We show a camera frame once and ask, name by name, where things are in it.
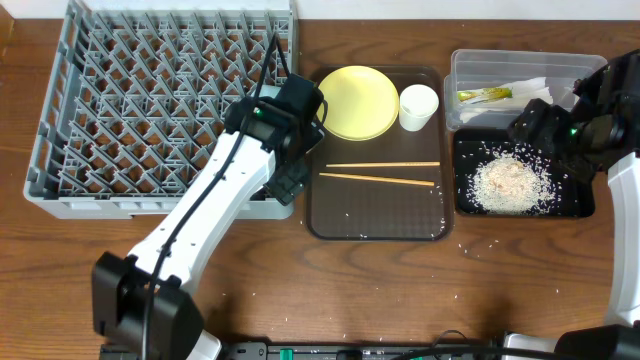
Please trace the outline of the light blue bowl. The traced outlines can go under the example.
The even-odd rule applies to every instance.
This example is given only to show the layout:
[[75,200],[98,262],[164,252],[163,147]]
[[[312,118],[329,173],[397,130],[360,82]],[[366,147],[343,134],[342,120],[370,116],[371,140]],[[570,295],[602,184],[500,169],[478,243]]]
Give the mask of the light blue bowl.
[[274,85],[263,85],[260,89],[260,97],[275,98],[280,92],[281,88]]

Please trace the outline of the green orange snack wrapper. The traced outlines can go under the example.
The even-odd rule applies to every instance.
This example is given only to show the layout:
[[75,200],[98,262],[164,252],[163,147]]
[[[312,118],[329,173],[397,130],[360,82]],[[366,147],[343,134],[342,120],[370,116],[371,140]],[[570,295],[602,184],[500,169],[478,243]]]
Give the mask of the green orange snack wrapper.
[[457,92],[457,99],[464,104],[477,104],[512,98],[513,92],[508,87],[481,88]]

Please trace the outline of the white paper napkin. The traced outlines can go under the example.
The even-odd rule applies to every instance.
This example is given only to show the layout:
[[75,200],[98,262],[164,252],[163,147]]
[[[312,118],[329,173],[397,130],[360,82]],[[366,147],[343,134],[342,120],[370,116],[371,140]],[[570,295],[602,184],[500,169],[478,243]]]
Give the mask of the white paper napkin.
[[510,88],[513,92],[513,97],[477,104],[464,104],[458,101],[462,106],[460,120],[466,123],[474,117],[487,112],[505,112],[508,110],[522,109],[533,99],[542,99],[549,104],[553,103],[551,90],[550,87],[546,85],[545,77],[515,81],[497,87]]

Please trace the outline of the white paper cup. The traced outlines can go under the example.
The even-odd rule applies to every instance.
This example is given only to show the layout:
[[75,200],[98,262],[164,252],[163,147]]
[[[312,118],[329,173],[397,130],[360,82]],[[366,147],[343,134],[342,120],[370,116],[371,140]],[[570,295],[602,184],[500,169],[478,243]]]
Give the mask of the white paper cup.
[[417,132],[436,113],[439,106],[439,97],[431,87],[414,84],[401,92],[399,105],[400,125],[407,131]]

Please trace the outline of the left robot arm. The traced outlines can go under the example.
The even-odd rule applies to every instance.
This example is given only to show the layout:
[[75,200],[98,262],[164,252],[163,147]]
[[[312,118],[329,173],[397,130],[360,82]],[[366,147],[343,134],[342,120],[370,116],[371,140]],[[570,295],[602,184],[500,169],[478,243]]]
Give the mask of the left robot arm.
[[324,137],[325,100],[297,74],[275,96],[234,102],[207,164],[175,208],[126,257],[104,253],[92,271],[93,327],[140,359],[216,359],[193,296],[240,210],[259,190],[282,205],[309,183],[305,156]]

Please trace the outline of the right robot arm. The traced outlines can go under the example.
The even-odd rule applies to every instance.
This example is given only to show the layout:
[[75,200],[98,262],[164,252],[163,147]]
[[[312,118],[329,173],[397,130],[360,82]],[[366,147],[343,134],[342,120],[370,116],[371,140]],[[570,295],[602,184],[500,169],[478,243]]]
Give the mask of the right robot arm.
[[530,101],[509,138],[541,151],[581,181],[607,175],[614,211],[614,265],[605,322],[571,331],[549,358],[639,356],[639,53],[633,50],[574,85],[571,110]]

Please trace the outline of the yellow plate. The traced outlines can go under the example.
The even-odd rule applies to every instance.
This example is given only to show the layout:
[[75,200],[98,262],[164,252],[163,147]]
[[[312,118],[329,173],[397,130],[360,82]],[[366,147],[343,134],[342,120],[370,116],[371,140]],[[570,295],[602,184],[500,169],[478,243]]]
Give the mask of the yellow plate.
[[385,74],[372,67],[346,66],[329,73],[319,84],[327,106],[317,117],[333,135],[366,141],[382,135],[399,113],[398,91]]

